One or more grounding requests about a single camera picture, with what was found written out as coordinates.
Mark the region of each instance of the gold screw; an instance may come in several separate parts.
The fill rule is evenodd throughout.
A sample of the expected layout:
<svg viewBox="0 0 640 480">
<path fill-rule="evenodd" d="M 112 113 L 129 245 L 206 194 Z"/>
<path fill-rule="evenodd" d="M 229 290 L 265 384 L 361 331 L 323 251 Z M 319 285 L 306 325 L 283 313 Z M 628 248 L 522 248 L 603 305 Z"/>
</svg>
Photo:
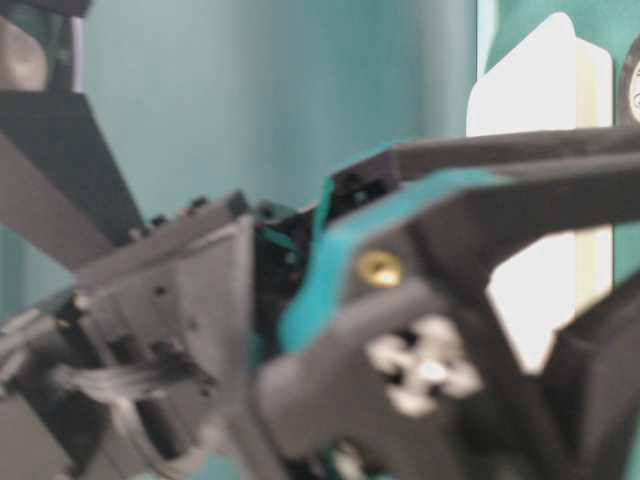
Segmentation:
<svg viewBox="0 0 640 480">
<path fill-rule="evenodd" d="M 389 252 L 371 250 L 358 260 L 358 273 L 369 285 L 390 288 L 400 284 L 404 269 L 400 259 Z"/>
</svg>

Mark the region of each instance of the teal background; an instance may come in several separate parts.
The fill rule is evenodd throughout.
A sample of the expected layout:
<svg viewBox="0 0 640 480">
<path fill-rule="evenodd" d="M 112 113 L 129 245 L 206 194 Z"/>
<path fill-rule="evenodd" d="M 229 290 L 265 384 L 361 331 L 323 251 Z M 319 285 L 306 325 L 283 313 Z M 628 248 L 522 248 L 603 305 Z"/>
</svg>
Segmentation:
<svg viewBox="0 0 640 480">
<path fill-rule="evenodd" d="M 463 135 L 476 75 L 475 0 L 96 0 L 87 34 L 89 97 L 146 217 L 237 187 L 303 206 L 372 145 Z M 72 281 L 6 230 L 0 262 L 4 314 Z M 197 478 L 235 478 L 211 462 Z"/>
</svg>

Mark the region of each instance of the white plastic part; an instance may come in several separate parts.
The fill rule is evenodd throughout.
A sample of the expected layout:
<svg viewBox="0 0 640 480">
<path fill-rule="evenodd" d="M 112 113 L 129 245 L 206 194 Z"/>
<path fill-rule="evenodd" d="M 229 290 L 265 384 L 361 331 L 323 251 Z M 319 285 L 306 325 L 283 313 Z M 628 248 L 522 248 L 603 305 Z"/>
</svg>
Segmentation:
<svg viewBox="0 0 640 480">
<path fill-rule="evenodd" d="M 612 123 L 613 60 L 577 38 L 564 13 L 547 18 L 480 78 L 467 110 L 469 136 Z M 496 269 L 489 293 L 524 370 L 540 371 L 554 331 L 611 289 L 612 249 L 611 227 L 567 232 Z"/>
<path fill-rule="evenodd" d="M 47 82 L 47 58 L 29 34 L 0 16 L 0 90 L 38 91 Z"/>
</svg>

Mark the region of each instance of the teal edge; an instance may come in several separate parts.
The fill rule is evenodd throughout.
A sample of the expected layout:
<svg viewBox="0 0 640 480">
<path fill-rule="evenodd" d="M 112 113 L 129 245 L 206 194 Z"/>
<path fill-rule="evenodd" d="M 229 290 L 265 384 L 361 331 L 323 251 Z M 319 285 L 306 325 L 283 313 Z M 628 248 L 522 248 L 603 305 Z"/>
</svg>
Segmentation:
<svg viewBox="0 0 640 480">
<path fill-rule="evenodd" d="M 352 156 L 345 162 L 345 165 L 353 165 L 357 162 L 361 162 L 371 157 L 375 157 L 376 155 L 381 154 L 385 150 L 391 148 L 394 145 L 399 143 L 409 143 L 414 141 L 415 138 L 404 138 L 402 140 L 394 140 L 390 142 L 383 142 L 374 147 L 368 148 L 362 152 L 357 153 Z M 318 240 L 322 234 L 322 231 L 327 223 L 327 217 L 329 216 L 329 211 L 331 210 L 331 195 L 333 194 L 333 190 L 335 188 L 335 182 L 333 178 L 329 177 L 325 180 L 324 186 L 322 188 L 322 197 L 315 211 L 313 212 L 313 230 L 312 230 L 312 238 L 313 240 Z"/>
<path fill-rule="evenodd" d="M 329 217 L 329 211 L 331 210 L 331 195 L 333 194 L 335 186 L 336 184 L 333 181 L 333 178 L 329 177 L 325 180 L 324 186 L 322 187 L 322 198 L 313 212 L 313 230 L 311 238 L 314 241 L 320 238 L 322 230 L 327 223 L 327 217 Z"/>
<path fill-rule="evenodd" d="M 507 181 L 483 169 L 443 170 L 336 222 L 318 239 L 302 290 L 282 317 L 282 348 L 302 350 L 327 327 L 338 309 L 352 254 L 367 238 L 444 195 Z"/>
<path fill-rule="evenodd" d="M 299 249 L 297 245 L 293 243 L 293 240 L 291 240 L 282 232 L 278 232 L 270 228 L 263 228 L 262 230 L 260 230 L 259 235 L 271 243 L 280 245 L 281 247 L 291 250 L 292 252 L 299 253 Z"/>
</svg>

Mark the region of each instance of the round metal part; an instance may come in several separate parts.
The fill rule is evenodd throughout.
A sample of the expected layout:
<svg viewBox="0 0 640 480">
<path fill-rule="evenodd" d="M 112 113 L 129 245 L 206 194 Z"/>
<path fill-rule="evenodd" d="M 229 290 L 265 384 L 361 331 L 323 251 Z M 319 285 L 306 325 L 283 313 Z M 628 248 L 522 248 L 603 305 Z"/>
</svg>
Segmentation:
<svg viewBox="0 0 640 480">
<path fill-rule="evenodd" d="M 404 268 L 400 259 L 392 253 L 371 250 L 362 254 L 358 260 L 358 273 L 373 287 L 389 288 L 402 282 Z"/>
<path fill-rule="evenodd" d="M 618 123 L 640 123 L 640 36 L 637 37 L 622 65 L 618 85 Z"/>
</svg>

